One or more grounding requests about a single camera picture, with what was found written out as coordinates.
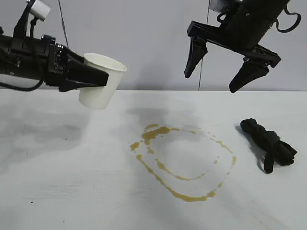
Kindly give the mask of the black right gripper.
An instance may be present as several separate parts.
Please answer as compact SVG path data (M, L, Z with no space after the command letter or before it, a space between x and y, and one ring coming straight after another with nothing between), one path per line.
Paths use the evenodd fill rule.
M281 59L275 52L259 45L259 42L285 8L284 0L232 0L217 16L220 26L192 21L187 30L190 47L184 70L185 78L192 75L208 53L208 42L248 59L230 82L231 93L266 76L269 73L267 66L274 68Z

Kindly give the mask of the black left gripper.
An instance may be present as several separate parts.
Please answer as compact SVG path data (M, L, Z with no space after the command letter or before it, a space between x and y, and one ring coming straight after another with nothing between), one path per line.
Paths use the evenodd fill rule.
M3 88L23 92L36 90L43 83L58 87L60 92L102 87L107 85L109 77L103 70L84 65L84 57L57 44L49 35L24 40L1 35L0 73L38 81L32 87L0 83Z

